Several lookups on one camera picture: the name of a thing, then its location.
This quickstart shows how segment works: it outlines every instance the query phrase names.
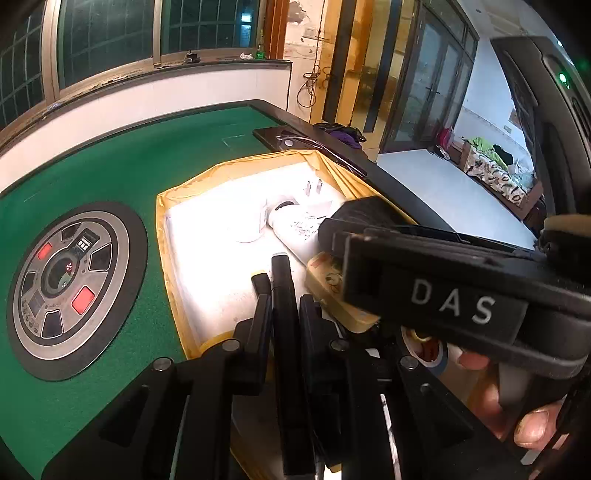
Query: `red button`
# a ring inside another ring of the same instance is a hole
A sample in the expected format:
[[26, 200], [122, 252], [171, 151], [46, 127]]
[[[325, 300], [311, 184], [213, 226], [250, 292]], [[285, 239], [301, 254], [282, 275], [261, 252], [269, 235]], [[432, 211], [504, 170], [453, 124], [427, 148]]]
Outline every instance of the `red button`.
[[39, 260], [43, 260], [51, 251], [51, 243], [47, 242], [45, 245], [41, 247], [39, 252], [37, 253], [37, 258]]
[[78, 295], [76, 295], [76, 298], [72, 302], [72, 306], [78, 314], [82, 315], [94, 299], [95, 294], [92, 293], [88, 287], [84, 286], [82, 287], [82, 290], [78, 292]]

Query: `white bottle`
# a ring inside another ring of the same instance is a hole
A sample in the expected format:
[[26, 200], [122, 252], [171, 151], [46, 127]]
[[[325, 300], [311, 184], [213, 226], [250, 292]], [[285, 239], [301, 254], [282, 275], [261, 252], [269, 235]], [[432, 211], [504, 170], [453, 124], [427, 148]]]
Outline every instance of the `white bottle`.
[[302, 205], [279, 205], [269, 213], [277, 238], [304, 264], [320, 252], [318, 227], [325, 217], [312, 215]]

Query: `electrical cable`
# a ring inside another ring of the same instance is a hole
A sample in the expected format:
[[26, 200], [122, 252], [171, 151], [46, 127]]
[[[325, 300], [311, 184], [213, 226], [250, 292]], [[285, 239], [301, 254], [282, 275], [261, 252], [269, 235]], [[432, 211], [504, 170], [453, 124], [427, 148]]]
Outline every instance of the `electrical cable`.
[[[320, 68], [318, 65], [318, 47], [320, 45], [320, 34], [322, 33], [322, 20], [324, 18], [324, 7], [326, 5], [326, 0], [322, 2], [322, 12], [320, 13], [320, 24], [318, 26], [318, 35], [316, 36], [316, 52], [314, 54], [314, 66], [312, 67], [312, 71], [303, 74], [302, 76], [306, 79], [304, 84], [298, 90], [297, 95], [295, 96], [295, 101], [297, 104], [302, 108], [312, 108], [316, 104], [316, 84], [318, 83], [318, 77], [320, 77], [321, 73], [326, 75], [326, 79], [322, 82], [322, 85], [328, 81], [328, 77], [330, 76], [330, 72], [327, 72], [326, 69], [330, 69], [330, 67], [324, 67], [323, 69]], [[310, 95], [310, 104], [304, 105], [300, 102], [300, 94], [306, 91], [308, 95]]]

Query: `pink bag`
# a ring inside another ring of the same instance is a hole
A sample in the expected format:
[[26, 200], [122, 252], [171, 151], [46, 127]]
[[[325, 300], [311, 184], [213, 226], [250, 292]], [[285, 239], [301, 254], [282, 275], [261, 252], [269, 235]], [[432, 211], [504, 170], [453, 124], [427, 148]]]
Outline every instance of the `pink bag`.
[[436, 144], [444, 149], [445, 151], [449, 150], [449, 147], [452, 146], [453, 141], [453, 129], [449, 128], [442, 128], [436, 138]]

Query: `purple cloth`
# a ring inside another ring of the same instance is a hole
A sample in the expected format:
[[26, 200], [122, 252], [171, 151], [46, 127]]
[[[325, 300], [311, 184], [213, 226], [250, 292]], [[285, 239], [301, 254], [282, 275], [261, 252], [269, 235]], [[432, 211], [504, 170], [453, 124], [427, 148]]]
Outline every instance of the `purple cloth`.
[[341, 130], [335, 130], [335, 131], [331, 132], [330, 134], [333, 137], [338, 138], [339, 140], [341, 140], [341, 142], [343, 142], [344, 144], [347, 144], [351, 148], [356, 148], [356, 149], [361, 148], [361, 145], [358, 144], [355, 141], [355, 139], [353, 137], [351, 137], [351, 135], [346, 134], [345, 132], [342, 132]]

